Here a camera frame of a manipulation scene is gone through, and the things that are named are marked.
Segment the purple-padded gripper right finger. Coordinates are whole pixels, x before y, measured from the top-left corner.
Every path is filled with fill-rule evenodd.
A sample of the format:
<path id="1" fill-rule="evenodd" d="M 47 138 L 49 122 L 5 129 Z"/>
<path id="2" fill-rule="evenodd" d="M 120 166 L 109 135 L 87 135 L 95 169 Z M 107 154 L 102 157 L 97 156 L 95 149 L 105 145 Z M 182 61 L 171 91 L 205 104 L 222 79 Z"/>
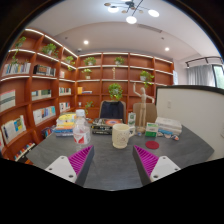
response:
<path id="1" fill-rule="evenodd" d="M 137 145 L 133 157 L 143 186 L 180 170 L 167 156 L 158 157 Z"/>

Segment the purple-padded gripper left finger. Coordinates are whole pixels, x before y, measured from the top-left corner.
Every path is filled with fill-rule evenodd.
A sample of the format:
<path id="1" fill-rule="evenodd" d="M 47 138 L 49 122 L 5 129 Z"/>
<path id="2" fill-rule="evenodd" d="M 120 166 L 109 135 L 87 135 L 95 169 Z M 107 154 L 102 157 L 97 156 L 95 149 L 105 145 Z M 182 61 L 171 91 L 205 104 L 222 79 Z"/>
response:
<path id="1" fill-rule="evenodd" d="M 46 168 L 46 171 L 79 186 L 83 186 L 87 178 L 93 156 L 94 146 L 90 145 L 69 157 L 59 156 Z"/>

